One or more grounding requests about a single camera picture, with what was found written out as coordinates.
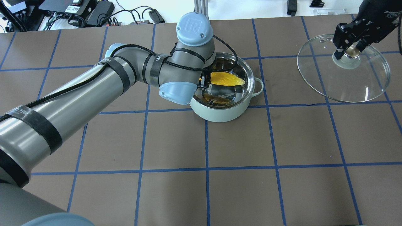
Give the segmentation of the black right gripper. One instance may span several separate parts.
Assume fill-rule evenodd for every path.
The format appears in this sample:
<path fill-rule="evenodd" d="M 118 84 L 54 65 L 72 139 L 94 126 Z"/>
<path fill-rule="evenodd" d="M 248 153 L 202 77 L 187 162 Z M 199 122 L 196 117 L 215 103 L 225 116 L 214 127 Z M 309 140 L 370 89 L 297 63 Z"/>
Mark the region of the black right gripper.
<path fill-rule="evenodd" d="M 354 43 L 360 53 L 372 43 L 379 43 L 393 30 L 400 22 L 398 17 L 401 12 L 384 12 L 378 15 L 368 14 L 358 16 L 349 24 L 339 23 L 333 36 L 333 44 L 336 47 L 334 57 L 340 60 Z"/>

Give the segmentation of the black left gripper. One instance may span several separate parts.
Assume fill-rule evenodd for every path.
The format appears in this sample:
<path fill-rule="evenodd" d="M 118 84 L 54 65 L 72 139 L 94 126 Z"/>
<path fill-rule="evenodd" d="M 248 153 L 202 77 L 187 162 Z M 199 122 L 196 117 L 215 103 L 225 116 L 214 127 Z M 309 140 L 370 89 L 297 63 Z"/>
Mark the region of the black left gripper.
<path fill-rule="evenodd" d="M 201 72 L 201 76 L 198 81 L 198 88 L 207 89 L 211 84 L 211 74 L 210 68 L 206 68 Z"/>

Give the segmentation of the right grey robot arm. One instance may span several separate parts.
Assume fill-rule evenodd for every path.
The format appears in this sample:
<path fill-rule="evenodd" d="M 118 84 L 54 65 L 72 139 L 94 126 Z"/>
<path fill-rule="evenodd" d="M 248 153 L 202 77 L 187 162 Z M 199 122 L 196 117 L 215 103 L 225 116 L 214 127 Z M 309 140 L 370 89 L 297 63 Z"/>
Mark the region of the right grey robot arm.
<path fill-rule="evenodd" d="M 401 0 L 364 0 L 352 22 L 336 26 L 333 37 L 336 47 L 334 57 L 340 60 L 354 43 L 363 52 L 372 43 L 382 41 L 400 24 L 398 17 L 401 9 Z"/>

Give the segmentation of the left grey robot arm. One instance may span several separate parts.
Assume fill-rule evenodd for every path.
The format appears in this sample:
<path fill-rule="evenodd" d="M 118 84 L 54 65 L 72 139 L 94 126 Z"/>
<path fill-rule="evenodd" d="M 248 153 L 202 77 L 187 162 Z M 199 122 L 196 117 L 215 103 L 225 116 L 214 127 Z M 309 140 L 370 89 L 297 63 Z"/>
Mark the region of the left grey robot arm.
<path fill-rule="evenodd" d="M 115 43 L 86 73 L 1 117 L 1 225 L 92 226 L 23 187 L 35 166 L 136 82 L 157 86 L 162 98 L 176 104 L 190 103 L 201 72 L 215 60 L 213 29 L 207 16 L 190 12 L 176 33 L 170 55 Z"/>

